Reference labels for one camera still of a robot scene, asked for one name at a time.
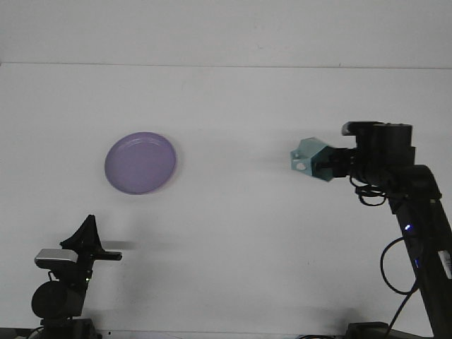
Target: tripod base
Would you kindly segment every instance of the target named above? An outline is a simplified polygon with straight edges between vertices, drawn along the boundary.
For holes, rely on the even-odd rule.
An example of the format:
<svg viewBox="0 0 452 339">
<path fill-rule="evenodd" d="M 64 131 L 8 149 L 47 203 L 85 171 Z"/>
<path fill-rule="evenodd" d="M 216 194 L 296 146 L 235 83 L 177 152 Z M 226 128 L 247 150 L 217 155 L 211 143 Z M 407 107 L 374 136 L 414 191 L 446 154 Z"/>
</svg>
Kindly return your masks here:
<svg viewBox="0 0 452 339">
<path fill-rule="evenodd" d="M 349 323 L 344 339 L 383 339 L 387 323 Z M 387 339 L 427 339 L 418 335 L 391 330 Z"/>
<path fill-rule="evenodd" d="M 43 320 L 44 329 L 40 339 L 102 339 L 97 334 L 91 319 L 65 320 L 52 323 Z"/>
</svg>

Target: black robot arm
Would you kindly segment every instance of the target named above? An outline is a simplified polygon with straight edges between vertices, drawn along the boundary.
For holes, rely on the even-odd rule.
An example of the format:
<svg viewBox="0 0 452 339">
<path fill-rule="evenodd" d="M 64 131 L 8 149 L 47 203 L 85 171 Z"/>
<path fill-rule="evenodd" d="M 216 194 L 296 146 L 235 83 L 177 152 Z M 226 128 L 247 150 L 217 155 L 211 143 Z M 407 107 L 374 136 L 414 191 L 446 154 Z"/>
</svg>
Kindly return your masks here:
<svg viewBox="0 0 452 339">
<path fill-rule="evenodd" d="M 411 133 L 411 125 L 352 121 L 344 125 L 343 135 L 356 136 L 356 148 L 333 148 L 315 138 L 304 139 L 291 152 L 292 168 L 326 181 L 349 176 L 350 181 L 362 183 L 355 184 L 362 202 L 372 196 L 388 200 L 397 216 L 434 337 L 450 339 L 452 231 L 433 174 L 427 166 L 415 165 Z M 372 326 L 367 326 L 366 335 L 350 338 L 383 338 L 385 331 Z"/>
</svg>

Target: white label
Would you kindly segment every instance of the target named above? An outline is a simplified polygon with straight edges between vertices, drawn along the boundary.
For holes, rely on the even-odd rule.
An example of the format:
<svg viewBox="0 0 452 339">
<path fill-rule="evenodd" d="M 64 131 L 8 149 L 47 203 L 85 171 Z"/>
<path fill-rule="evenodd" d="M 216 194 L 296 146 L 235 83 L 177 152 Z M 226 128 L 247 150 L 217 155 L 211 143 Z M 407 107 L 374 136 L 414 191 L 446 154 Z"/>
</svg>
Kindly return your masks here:
<svg viewBox="0 0 452 339">
<path fill-rule="evenodd" d="M 447 278 L 452 279 L 452 260 L 451 255 L 447 251 L 438 251 L 439 258 L 443 263 L 444 272 L 446 272 Z"/>
</svg>

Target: purple plate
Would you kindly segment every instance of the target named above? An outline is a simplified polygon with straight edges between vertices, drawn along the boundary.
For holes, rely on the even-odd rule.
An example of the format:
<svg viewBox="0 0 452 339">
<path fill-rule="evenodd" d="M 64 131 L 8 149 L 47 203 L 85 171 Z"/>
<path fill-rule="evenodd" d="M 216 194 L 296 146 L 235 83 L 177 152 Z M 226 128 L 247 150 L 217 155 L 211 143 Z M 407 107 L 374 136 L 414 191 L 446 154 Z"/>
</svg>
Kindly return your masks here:
<svg viewBox="0 0 452 339">
<path fill-rule="evenodd" d="M 138 132 L 123 137 L 105 158 L 105 175 L 128 194 L 150 193 L 167 182 L 176 167 L 176 152 L 164 137 Z"/>
</svg>

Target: mint green object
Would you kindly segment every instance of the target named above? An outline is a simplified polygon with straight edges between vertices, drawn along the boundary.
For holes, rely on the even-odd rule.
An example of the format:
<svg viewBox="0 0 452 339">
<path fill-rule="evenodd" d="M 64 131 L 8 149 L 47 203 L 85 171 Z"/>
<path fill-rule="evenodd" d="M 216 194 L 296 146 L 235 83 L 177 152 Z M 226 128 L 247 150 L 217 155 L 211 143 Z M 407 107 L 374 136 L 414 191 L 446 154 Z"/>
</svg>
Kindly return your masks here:
<svg viewBox="0 0 452 339">
<path fill-rule="evenodd" d="M 333 151 L 333 147 L 318 138 L 303 139 L 298 148 L 290 152 L 292 169 L 329 182 L 333 178 L 331 168 L 319 168 L 318 164 L 328 162 Z"/>
</svg>

